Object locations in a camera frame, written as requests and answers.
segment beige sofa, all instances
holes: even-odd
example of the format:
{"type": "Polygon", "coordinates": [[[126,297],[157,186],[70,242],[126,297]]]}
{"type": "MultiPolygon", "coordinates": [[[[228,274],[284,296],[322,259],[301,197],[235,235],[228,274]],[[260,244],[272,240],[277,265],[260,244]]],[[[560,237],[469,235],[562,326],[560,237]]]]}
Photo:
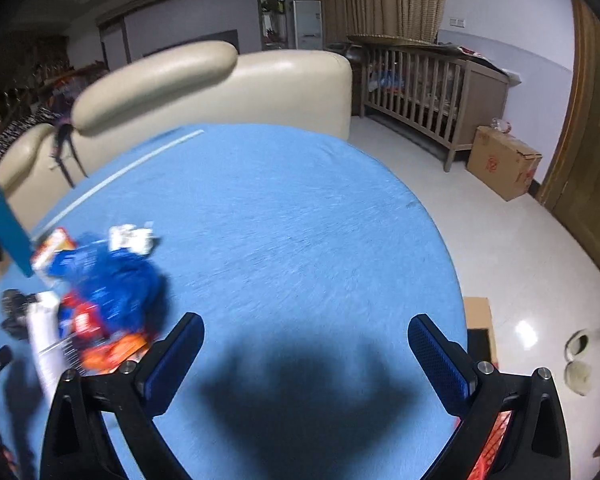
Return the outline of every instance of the beige sofa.
{"type": "MultiPolygon", "coordinates": [[[[351,70],[329,52],[275,50],[238,56],[207,41],[155,54],[97,81],[75,102],[75,149],[87,174],[184,124],[265,123],[349,137],[351,70]]],[[[53,128],[26,132],[0,162],[0,187],[31,230],[70,186],[50,153],[53,128]]],[[[74,182],[84,178],[62,154],[74,182]]]]}

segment white refrigerator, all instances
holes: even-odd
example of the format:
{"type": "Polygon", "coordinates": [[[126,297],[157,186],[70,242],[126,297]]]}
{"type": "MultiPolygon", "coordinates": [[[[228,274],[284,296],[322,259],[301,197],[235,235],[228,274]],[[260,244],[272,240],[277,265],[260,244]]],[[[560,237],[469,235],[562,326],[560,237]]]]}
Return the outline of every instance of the white refrigerator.
{"type": "Polygon", "coordinates": [[[296,48],[322,50],[322,4],[317,0],[294,0],[296,48]]]}

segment black and white patterned fabric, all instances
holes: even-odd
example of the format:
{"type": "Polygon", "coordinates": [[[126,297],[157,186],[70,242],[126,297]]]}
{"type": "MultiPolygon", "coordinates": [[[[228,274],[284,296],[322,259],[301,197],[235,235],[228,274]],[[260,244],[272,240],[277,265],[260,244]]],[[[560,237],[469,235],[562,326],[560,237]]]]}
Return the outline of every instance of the black and white patterned fabric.
{"type": "Polygon", "coordinates": [[[0,161],[11,145],[27,130],[33,128],[37,124],[49,123],[55,124],[62,117],[61,114],[52,112],[45,107],[40,107],[38,110],[23,119],[13,121],[0,134],[0,161]]]}

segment sofa headrest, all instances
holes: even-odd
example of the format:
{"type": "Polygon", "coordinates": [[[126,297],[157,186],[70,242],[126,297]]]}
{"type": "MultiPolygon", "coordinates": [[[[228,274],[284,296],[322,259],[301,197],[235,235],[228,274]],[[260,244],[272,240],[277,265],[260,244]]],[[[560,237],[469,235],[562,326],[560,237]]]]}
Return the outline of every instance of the sofa headrest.
{"type": "Polygon", "coordinates": [[[96,81],[78,97],[72,121],[96,134],[179,94],[215,85],[233,71],[238,53],[223,41],[188,44],[138,60],[96,81]]]}
{"type": "Polygon", "coordinates": [[[37,124],[9,147],[0,160],[0,189],[3,193],[8,195],[11,188],[29,174],[38,158],[42,141],[55,130],[51,124],[37,124]]]}

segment crib leg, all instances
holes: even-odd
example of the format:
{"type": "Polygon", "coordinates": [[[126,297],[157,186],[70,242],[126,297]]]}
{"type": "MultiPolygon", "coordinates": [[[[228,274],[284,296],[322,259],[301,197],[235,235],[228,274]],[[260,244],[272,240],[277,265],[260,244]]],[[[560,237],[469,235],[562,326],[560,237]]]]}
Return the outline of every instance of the crib leg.
{"type": "Polygon", "coordinates": [[[456,158],[456,150],[449,150],[448,155],[446,156],[446,161],[445,161],[445,173],[448,173],[449,171],[451,171],[451,164],[453,163],[454,159],[456,158]]]}

